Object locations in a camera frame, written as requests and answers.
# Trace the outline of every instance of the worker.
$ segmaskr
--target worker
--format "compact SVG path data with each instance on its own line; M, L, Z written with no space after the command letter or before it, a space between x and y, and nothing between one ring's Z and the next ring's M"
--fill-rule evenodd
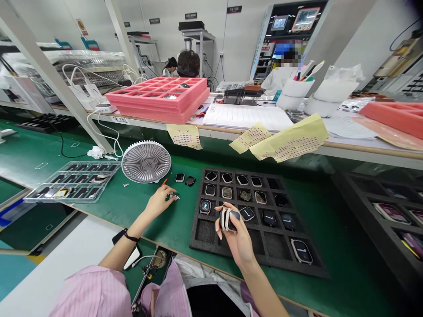
M281 54L280 60L275 60L276 67L261 84L265 95L274 96L278 90L282 90L286 81L295 71L298 71L298 53L290 48Z
M200 58L193 50L182 51L178 57L178 68L180 77L197 77L200 74Z
M178 74L176 73L176 67L178 66L178 63L176 62L175 57L170 57L167 60L166 65L163 68L162 76L164 77L177 77Z
M288 317L278 296L254 256L249 232L241 220L233 215L230 220L237 232L224 232L226 241L240 269L246 285L224 274L213 280L198 274L189 265L180 266L178 255L167 269L162 284L150 283L141 293L140 305L131 308L125 276L120 272L131 254L137 239L151 222L175 200L166 198L176 189L161 186L150 198L144 211L104 257L99 265L89 266L67 278L51 316L257 316ZM224 205L237 212L229 203ZM223 238L219 220L215 223L217 235Z

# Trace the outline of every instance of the pink foam tray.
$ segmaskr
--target pink foam tray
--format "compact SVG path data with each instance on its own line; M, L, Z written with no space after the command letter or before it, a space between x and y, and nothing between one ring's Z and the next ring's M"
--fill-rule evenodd
M190 87L182 88L183 83ZM169 95L176 99L164 98ZM123 115L177 124L185 124L209 96L206 78L166 77L106 94L110 104Z

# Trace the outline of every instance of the perforated yellow paper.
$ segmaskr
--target perforated yellow paper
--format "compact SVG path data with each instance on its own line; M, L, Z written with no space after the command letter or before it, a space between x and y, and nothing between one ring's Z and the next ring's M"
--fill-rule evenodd
M318 114L286 128L250 147L258 160L273 157L280 163L317 150L329 138L325 124Z
M256 123L243 134L241 134L235 141L229 144L239 154L247 151L251 146L271 137L269 131L260 123Z
M173 143L188 146L196 150L202 149L200 144L200 135L196 126L166 124L166 128Z

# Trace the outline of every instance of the fan grille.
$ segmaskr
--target fan grille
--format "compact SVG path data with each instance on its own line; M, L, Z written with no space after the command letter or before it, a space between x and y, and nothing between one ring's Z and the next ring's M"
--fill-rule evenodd
M163 146L152 141L134 143L122 158L123 173L137 183L157 182L170 168L171 156Z

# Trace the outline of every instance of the left hand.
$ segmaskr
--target left hand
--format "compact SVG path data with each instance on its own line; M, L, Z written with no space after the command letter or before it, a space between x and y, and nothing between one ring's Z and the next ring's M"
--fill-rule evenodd
M167 195L169 193L176 193L176 190L173 188L170 188L167 185L160 186L158 190L154 193L153 196L150 197L150 200L148 201L148 204L143 212L151 216L152 219L155 219L157 216L159 216L162 212L168 208L171 203L173 203L176 198L169 198L168 201L166 201Z

